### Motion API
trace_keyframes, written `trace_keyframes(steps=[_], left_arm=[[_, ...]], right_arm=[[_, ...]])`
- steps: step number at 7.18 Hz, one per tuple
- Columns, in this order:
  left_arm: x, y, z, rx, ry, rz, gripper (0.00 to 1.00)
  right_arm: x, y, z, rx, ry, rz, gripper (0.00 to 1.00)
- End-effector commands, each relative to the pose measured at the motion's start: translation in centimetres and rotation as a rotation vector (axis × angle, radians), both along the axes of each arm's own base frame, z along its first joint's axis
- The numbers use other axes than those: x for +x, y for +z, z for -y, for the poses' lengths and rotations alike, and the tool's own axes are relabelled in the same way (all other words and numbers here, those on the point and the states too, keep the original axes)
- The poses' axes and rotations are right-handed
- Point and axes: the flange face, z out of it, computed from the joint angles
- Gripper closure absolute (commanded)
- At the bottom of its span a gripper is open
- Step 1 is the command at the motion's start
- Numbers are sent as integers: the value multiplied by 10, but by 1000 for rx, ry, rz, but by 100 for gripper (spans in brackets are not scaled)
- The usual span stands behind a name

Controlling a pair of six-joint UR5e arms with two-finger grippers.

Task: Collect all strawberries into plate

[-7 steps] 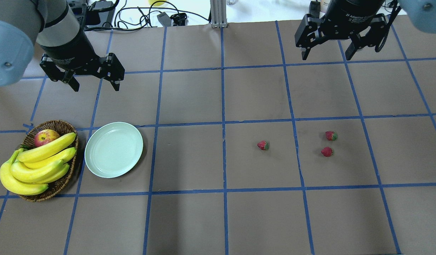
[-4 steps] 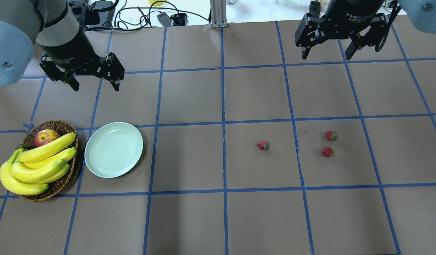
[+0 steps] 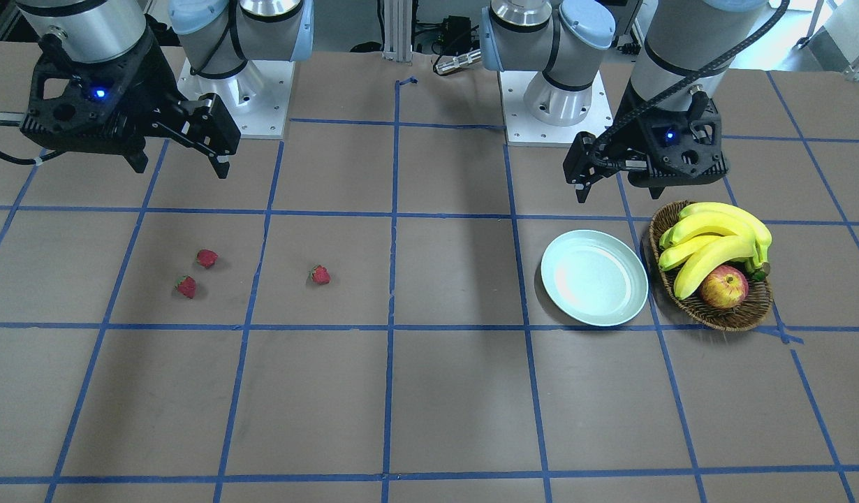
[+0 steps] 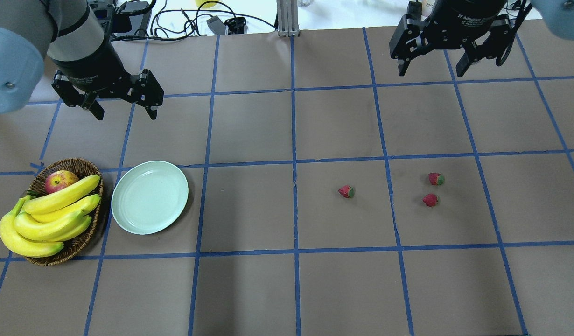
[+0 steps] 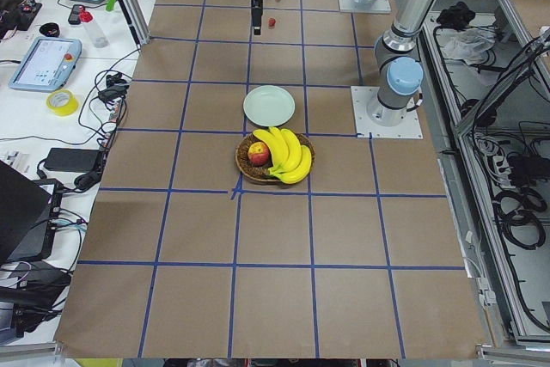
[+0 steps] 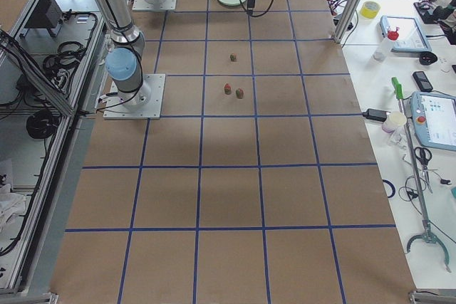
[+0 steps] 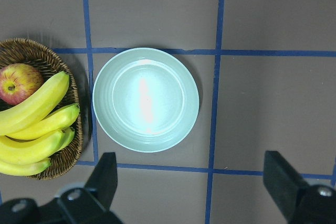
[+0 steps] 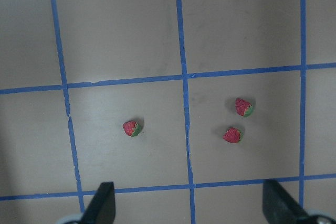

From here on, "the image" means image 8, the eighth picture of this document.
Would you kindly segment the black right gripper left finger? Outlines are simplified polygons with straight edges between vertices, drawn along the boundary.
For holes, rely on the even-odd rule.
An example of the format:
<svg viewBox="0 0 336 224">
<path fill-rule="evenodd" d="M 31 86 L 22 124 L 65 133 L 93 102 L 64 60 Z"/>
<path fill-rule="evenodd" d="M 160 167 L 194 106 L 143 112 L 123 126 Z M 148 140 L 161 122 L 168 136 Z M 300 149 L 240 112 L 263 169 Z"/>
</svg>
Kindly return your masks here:
<svg viewBox="0 0 336 224">
<path fill-rule="evenodd" d="M 80 223 L 113 224 L 116 216 L 115 192 L 113 182 L 101 183 Z"/>
</svg>

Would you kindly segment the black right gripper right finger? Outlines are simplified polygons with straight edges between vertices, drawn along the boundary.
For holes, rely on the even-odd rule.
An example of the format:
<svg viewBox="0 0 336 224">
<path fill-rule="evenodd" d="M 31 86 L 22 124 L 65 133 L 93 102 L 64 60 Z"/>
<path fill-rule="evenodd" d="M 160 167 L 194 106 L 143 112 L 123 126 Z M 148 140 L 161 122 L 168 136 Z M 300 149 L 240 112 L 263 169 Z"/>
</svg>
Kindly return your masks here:
<svg viewBox="0 0 336 224">
<path fill-rule="evenodd" d="M 269 224 L 335 223 L 329 216 L 306 212 L 276 180 L 265 180 L 262 188 L 263 214 Z"/>
</svg>

